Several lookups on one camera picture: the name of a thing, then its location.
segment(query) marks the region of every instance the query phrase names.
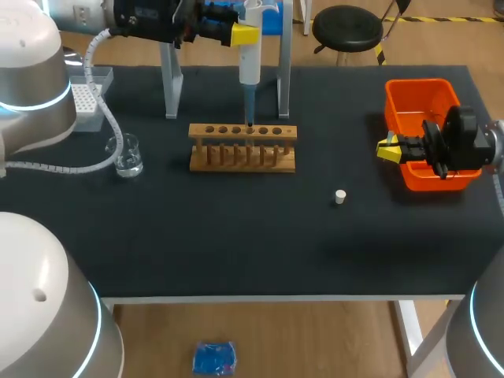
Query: wooden floor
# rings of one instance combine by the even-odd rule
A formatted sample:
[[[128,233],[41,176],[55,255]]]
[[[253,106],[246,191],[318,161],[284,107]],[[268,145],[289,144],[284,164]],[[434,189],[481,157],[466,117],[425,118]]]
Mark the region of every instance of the wooden floor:
[[[313,16],[346,3],[381,15],[388,0],[313,0]],[[413,0],[407,16],[493,17],[491,0]],[[81,52],[89,38],[65,34]],[[317,41],[295,25],[294,65],[333,65],[336,54],[313,54]],[[389,65],[467,65],[494,118],[504,117],[504,24],[400,23],[383,43]],[[279,42],[266,38],[263,64],[275,65]],[[236,65],[238,51],[198,39],[180,51],[183,65]],[[159,65],[158,45],[115,38],[99,49],[96,63]],[[376,65],[373,51],[350,56],[351,65]],[[422,331],[443,311],[442,302],[417,302]],[[123,306],[125,378],[191,376],[199,340],[236,342],[238,377],[396,378],[405,376],[393,318],[386,302]],[[431,377],[447,375],[440,365]]]

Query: wooden test tube rack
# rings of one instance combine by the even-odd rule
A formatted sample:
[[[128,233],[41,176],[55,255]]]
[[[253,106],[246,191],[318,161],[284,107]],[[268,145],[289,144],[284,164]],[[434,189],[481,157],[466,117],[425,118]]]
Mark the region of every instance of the wooden test tube rack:
[[[242,124],[190,124],[189,138],[196,141],[192,148],[191,171],[296,171],[293,144],[298,140],[298,128],[295,126],[254,125],[248,128]],[[219,139],[219,142],[211,143],[212,139]],[[233,139],[233,144],[222,143]],[[264,146],[263,142],[275,144]]]

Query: wooden peg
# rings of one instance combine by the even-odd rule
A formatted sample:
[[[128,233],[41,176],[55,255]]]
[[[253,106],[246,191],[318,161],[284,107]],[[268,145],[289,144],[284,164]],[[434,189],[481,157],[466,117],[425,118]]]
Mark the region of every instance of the wooden peg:
[[[259,164],[265,164],[265,147],[262,144],[259,146]]]
[[[224,152],[226,150],[224,149],[224,144],[220,144],[219,152],[220,152],[220,165],[224,165]]]
[[[212,165],[212,145],[206,146],[206,164]]]
[[[278,144],[273,147],[273,167],[276,166],[276,163],[278,162]]]
[[[196,139],[196,151],[198,151],[198,156],[202,155],[203,152],[203,140],[201,138]]]
[[[233,145],[233,164],[234,165],[237,165],[238,164],[238,155],[239,155],[239,148],[238,148],[238,144],[235,143]]]
[[[252,147],[250,144],[246,145],[246,164],[250,165],[250,156],[252,154]]]

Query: stool seat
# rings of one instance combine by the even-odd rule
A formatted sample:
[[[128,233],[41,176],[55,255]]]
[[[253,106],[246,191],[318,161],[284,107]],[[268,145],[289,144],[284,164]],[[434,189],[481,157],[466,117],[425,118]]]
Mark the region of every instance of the stool seat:
[[[344,53],[361,53],[380,43],[381,20],[357,6],[331,6],[313,20],[313,36],[325,47]]]

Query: small glass beaker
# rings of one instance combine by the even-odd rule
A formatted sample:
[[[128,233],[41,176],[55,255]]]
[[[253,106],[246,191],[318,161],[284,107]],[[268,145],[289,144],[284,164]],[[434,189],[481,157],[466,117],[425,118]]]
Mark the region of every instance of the small glass beaker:
[[[143,171],[142,157],[140,156],[139,140],[133,134],[123,134],[124,149],[121,155],[117,158],[116,170],[120,177],[130,179],[137,177]],[[116,150],[116,137],[109,139],[105,151],[113,154]]]

